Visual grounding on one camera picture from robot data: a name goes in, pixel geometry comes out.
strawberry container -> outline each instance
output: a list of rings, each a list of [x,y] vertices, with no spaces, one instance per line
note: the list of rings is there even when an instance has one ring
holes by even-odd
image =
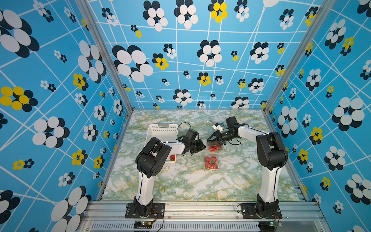
[[[218,170],[220,169],[219,156],[204,156],[204,166],[206,170]]]

blue wallpaper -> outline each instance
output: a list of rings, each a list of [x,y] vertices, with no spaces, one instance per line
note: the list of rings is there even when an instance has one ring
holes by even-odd
[[[128,112],[74,1],[0,10],[0,231],[75,231]]]
[[[269,111],[332,231],[371,231],[370,6],[335,2]]]
[[[322,0],[89,1],[135,108],[264,108]]]

strawberry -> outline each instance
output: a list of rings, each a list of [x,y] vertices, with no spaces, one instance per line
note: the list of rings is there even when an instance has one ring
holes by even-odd
[[[216,163],[217,162],[216,157],[215,156],[211,157],[211,161],[212,161],[212,163]]]

black wire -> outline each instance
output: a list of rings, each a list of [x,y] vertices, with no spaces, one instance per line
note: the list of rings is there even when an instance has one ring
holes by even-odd
[[[178,137],[178,139],[179,139],[179,136],[178,136],[178,129],[179,129],[180,125],[182,125],[183,123],[187,123],[187,122],[182,122],[181,124],[179,124],[179,126],[178,126],[178,128],[177,128],[177,137]]]

green marble surface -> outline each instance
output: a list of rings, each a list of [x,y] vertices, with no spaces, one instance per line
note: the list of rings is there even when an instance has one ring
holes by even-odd
[[[139,173],[135,158],[142,150],[150,124],[188,122],[200,133],[204,144],[214,132],[212,125],[235,116],[239,123],[268,131],[260,110],[137,110],[126,131],[118,157],[107,183],[102,200],[132,200],[138,190]],[[178,134],[188,130],[179,127]],[[174,166],[164,166],[157,175],[153,196],[155,200],[218,200],[256,201],[260,190],[262,166],[256,155],[256,144],[241,139],[242,144],[227,143],[223,150],[210,152],[208,147],[191,157],[177,156]],[[204,156],[218,155],[219,170],[205,170]],[[278,185],[280,201],[299,201],[285,167]]]

